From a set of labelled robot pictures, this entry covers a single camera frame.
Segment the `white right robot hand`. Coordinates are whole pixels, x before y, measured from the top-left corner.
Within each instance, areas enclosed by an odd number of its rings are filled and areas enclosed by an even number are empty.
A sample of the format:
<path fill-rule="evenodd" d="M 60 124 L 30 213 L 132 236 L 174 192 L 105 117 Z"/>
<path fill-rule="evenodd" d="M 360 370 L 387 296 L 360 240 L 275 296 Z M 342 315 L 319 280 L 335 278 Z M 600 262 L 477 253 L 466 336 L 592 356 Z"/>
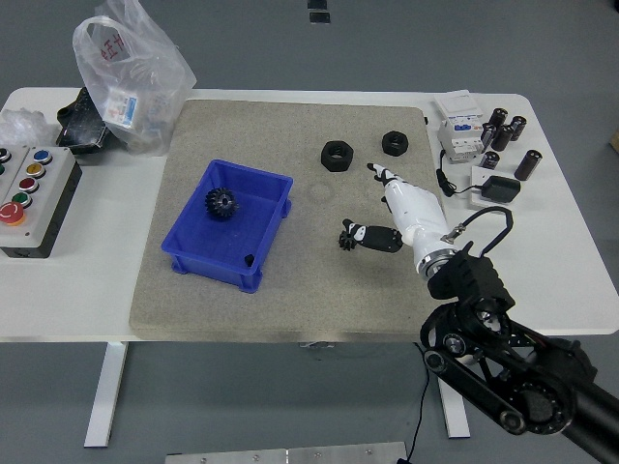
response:
<path fill-rule="evenodd" d="M 363 225 L 347 218 L 342 222 L 339 247 L 352 250 L 361 246 L 395 253 L 409 246 L 413 249 L 417 273 L 425 280 L 430 279 L 457 253 L 446 238 L 449 229 L 437 197 L 379 164 L 369 163 L 368 169 L 384 188 L 383 202 L 395 226 Z"/>

